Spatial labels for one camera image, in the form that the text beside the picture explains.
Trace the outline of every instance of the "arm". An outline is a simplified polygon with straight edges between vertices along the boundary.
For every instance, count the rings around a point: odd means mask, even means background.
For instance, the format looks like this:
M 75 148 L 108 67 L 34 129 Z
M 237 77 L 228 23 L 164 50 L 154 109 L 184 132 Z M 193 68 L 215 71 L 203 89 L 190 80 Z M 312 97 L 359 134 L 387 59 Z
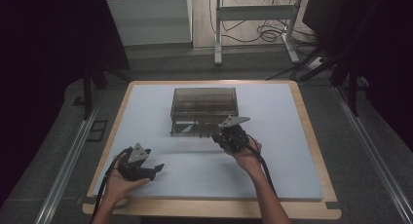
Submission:
M 115 209 L 116 203 L 125 198 L 133 188 L 142 186 L 149 181 L 149 178 L 139 179 L 134 182 L 127 181 L 116 169 L 113 169 L 107 179 L 105 193 L 92 224 L 112 223 L 112 212 Z
M 261 151 L 260 143 L 250 139 L 249 145 L 253 148 L 257 148 L 258 151 Z M 279 199 L 268 183 L 267 178 L 262 171 L 261 164 L 258 162 L 255 155 L 246 148 L 242 152 L 231 155 L 235 158 L 238 165 L 248 173 L 254 184 L 263 223 L 291 223 Z

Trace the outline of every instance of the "white foam board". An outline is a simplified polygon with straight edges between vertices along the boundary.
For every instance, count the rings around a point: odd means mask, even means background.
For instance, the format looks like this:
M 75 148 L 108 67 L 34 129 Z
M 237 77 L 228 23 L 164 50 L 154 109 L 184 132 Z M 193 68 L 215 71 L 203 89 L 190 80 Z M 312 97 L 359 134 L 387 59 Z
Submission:
M 139 142 L 152 149 L 143 165 L 165 164 L 154 181 L 132 197 L 249 199 L 256 198 L 248 175 L 212 138 L 172 137 L 170 109 L 176 88 L 235 87 L 239 115 L 250 117 L 243 129 L 262 143 L 279 198 L 320 200 L 319 177 L 288 84 L 136 85 L 133 86 L 108 161 Z

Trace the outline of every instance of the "hand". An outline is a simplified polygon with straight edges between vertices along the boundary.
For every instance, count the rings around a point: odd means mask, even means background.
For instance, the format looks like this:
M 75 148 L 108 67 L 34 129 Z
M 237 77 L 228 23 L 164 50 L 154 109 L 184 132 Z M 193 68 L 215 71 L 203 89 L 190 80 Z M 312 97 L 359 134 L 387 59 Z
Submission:
M 261 152 L 261 143 L 252 139 L 251 137 L 249 138 L 249 146 L 256 149 L 258 152 Z M 253 174 L 257 171 L 262 171 L 260 162 L 249 149 L 244 148 L 241 152 L 235 154 L 227 151 L 226 153 L 233 156 L 237 161 L 238 165 L 248 174 Z
M 103 200 L 112 205 L 115 205 L 121 199 L 125 198 L 133 188 L 140 187 L 150 181 L 149 178 L 128 181 L 118 172 L 118 165 L 119 160 L 116 162 L 114 169 L 112 169 L 112 172 L 107 179 L 106 189 L 103 196 Z

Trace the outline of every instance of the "black cable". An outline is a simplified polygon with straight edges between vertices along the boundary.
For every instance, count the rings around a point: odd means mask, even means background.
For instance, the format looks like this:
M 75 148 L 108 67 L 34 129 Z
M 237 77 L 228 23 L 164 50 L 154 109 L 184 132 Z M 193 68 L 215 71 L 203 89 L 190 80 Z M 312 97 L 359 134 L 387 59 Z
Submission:
M 276 194 L 276 197 L 277 197 L 278 195 L 277 195 L 276 189 L 274 188 L 273 180 L 271 179 L 271 175 L 270 175 L 270 171 L 268 170 L 267 163 L 265 163 L 264 158 L 261 156 L 261 153 L 258 151 L 257 141 L 251 135 L 247 134 L 247 136 L 249 136 L 252 139 L 252 141 L 254 141 L 254 145 L 257 148 L 257 150 L 252 148 L 249 144 L 246 144 L 245 146 L 247 149 L 249 149 L 249 151 L 251 151 L 253 154 L 255 154 L 255 156 L 257 156 L 258 161 L 261 163 L 262 168 L 264 169 L 265 176 L 267 177 L 268 183 L 270 184 L 271 188 L 274 191 L 274 194 Z
M 209 0 L 209 22 L 210 22 L 210 27 L 212 28 L 213 33 L 216 34 L 216 31 L 215 31 L 215 29 L 213 28 L 213 23 L 212 23 L 212 12 L 211 12 L 211 10 L 210 10 L 210 0 Z M 228 37 L 228 38 L 231 38 L 231 39 L 233 39 L 233 40 L 246 43 L 246 42 L 256 41 L 256 40 L 258 40 L 261 36 L 258 36 L 257 38 L 252 39 L 252 40 L 248 40 L 248 41 L 239 40 L 239 39 L 237 39 L 237 38 L 235 38 L 235 37 L 232 37 L 232 36 L 229 36 L 229 35 L 221 35 L 221 37 Z
M 261 39 L 266 42 L 274 42 L 282 36 L 283 31 L 281 29 L 265 23 L 266 20 L 264 21 L 263 25 L 259 25 L 257 27 L 257 31 L 260 34 Z
M 102 182 L 100 183 L 99 191 L 97 193 L 96 202 L 94 203 L 94 214 L 92 215 L 91 223 L 92 221 L 94 221 L 94 216 L 96 215 L 97 210 L 100 205 L 100 199 L 103 194 L 103 189 L 106 186 L 107 179 L 109 178 L 109 175 L 112 172 L 113 167 L 115 167 L 116 162 L 119 160 L 119 158 L 121 158 L 122 155 L 124 155 L 124 153 L 128 153 L 131 150 L 132 148 L 127 148 L 127 149 L 124 149 L 120 154 L 118 154 L 118 156 L 116 156 L 115 160 L 113 160 L 113 162 L 110 164 L 109 168 L 107 169 L 106 173 L 104 174 Z
M 224 6 L 224 0 L 221 1 L 221 6 Z M 241 24 L 243 24 L 243 23 L 245 23 L 245 22 L 246 22 L 246 20 L 243 20 L 243 21 L 237 23 L 235 26 L 232 26 L 232 27 L 230 27 L 229 29 L 227 29 L 227 28 L 225 27 L 224 21 L 222 21 L 222 27 L 225 29 L 225 31 L 230 31 L 230 30 L 238 27 L 239 25 L 241 25 Z
M 273 78 L 275 78 L 275 77 L 277 77 L 277 76 L 280 76 L 280 75 L 282 75 L 282 74 L 284 74 L 284 73 L 286 73 L 286 72 L 288 72 L 288 71 L 294 70 L 295 68 L 296 68 L 296 67 L 294 66 L 294 67 L 288 68 L 288 69 L 286 69 L 286 70 L 284 70 L 284 71 L 282 71 L 282 72 L 279 72 L 279 73 L 277 73 L 277 74 L 275 74 L 275 75 L 269 76 L 269 77 L 265 78 L 265 81 L 271 80 L 271 79 L 273 79 Z

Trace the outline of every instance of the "clear plastic container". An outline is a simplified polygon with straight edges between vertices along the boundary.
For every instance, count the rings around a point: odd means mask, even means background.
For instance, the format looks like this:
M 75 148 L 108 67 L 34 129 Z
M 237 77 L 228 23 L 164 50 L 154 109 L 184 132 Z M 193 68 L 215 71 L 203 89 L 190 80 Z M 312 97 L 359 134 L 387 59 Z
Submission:
M 235 88 L 175 89 L 170 135 L 210 137 L 228 116 L 238 116 Z

